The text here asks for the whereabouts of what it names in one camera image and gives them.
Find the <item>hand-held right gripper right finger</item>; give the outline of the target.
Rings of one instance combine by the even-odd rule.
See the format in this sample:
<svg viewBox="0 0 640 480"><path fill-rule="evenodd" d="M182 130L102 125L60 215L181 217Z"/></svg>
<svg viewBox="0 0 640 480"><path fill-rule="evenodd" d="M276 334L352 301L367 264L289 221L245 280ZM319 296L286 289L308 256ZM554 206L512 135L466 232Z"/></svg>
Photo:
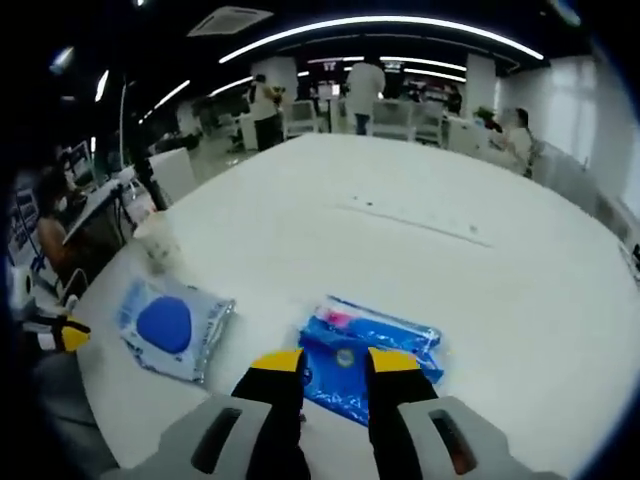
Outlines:
<svg viewBox="0 0 640 480"><path fill-rule="evenodd" d="M369 439L382 479L546 479L459 399L436 395L415 356L368 349Z"/></svg>

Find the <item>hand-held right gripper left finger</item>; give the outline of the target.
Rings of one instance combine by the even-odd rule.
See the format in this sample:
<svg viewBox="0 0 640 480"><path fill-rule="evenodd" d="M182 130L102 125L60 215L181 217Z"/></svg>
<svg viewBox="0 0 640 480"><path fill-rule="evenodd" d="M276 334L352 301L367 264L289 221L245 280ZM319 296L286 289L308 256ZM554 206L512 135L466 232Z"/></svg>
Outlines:
<svg viewBox="0 0 640 480"><path fill-rule="evenodd" d="M231 395L212 395L171 424L158 449L115 479L309 479L300 447L304 350L255 360Z"/></svg>

